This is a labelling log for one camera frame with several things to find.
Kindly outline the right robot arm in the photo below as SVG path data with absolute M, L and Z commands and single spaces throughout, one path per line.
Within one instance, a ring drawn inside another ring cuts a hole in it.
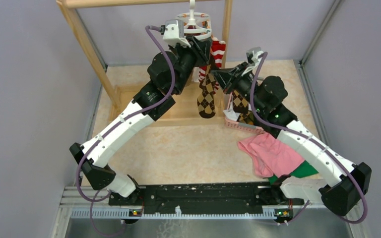
M 361 202 L 363 213 L 355 223 L 363 222 L 368 214 L 365 195 L 369 190 L 371 167 L 365 162 L 355 164 L 338 155 L 309 132 L 283 105 L 288 92 L 279 76 L 268 76 L 262 83 L 257 83 L 256 76 L 247 72 L 246 66 L 247 63 L 242 63 L 235 68 L 212 70 L 209 76 L 225 93 L 237 92 L 243 96 L 250 103 L 261 128 L 296 151 L 322 177 L 319 181 L 284 178 L 272 189 L 272 200 L 277 204 L 285 204 L 290 198 L 320 202 L 341 219 Z

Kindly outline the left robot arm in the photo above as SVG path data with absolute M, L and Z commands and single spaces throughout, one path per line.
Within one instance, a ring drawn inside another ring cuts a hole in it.
M 107 189 L 117 193 L 127 205 L 138 201 L 139 191 L 130 176 L 110 168 L 110 159 L 126 142 L 175 104 L 173 96 L 182 93 L 193 69 L 210 62 L 213 41 L 212 38 L 200 40 L 186 36 L 183 44 L 174 43 L 167 51 L 158 41 L 155 44 L 160 52 L 147 68 L 150 80 L 101 132 L 69 148 L 78 163 L 77 171 L 85 175 L 94 190 Z

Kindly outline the brown argyle sock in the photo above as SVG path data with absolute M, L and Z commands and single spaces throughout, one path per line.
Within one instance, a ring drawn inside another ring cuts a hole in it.
M 215 116 L 214 95 L 217 93 L 219 86 L 214 76 L 209 73 L 199 84 L 202 90 L 197 98 L 197 107 L 199 115 L 204 119 L 210 119 Z

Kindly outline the white round clip hanger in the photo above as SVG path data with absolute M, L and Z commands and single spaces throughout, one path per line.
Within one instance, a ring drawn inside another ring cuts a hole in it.
M 189 11 L 176 15 L 176 19 L 183 22 L 185 35 L 193 35 L 201 41 L 212 37 L 210 15 L 195 12 L 195 0 L 190 0 Z

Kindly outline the red white striped sock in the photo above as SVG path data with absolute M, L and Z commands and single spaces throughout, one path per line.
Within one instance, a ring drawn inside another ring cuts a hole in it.
M 213 60 L 213 63 L 215 65 L 215 68 L 222 68 L 223 66 L 223 57 L 226 53 L 226 42 L 219 40 L 217 37 L 211 37 L 212 39 L 212 45 L 210 48 L 210 60 Z M 209 63 L 205 66 L 198 68 L 198 74 L 197 79 L 199 82 L 202 82 L 205 80 L 207 74 L 208 74 L 208 66 L 210 65 L 210 68 L 213 68 L 212 63 Z

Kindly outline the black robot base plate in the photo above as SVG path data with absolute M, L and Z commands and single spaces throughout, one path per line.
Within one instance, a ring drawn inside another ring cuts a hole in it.
M 286 198 L 267 181 L 144 185 L 128 197 L 112 193 L 110 206 L 137 206 L 145 215 L 173 214 L 176 207 L 185 215 L 261 214 L 268 205 L 302 205 L 303 199 Z

